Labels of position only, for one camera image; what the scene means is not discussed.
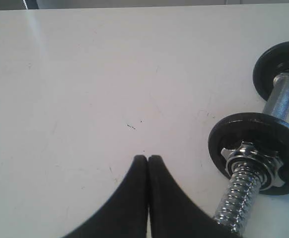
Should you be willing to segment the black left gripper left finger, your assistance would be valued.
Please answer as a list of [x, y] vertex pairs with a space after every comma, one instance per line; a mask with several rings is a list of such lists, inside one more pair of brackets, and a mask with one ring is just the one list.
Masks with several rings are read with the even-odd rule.
[[145, 238], [147, 158], [136, 155], [110, 198], [66, 238]]

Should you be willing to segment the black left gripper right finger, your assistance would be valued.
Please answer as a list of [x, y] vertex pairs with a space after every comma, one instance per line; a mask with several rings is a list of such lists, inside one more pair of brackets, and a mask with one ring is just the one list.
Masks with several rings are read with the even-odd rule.
[[149, 216], [153, 238], [238, 238], [219, 225], [184, 193], [163, 159], [148, 159]]

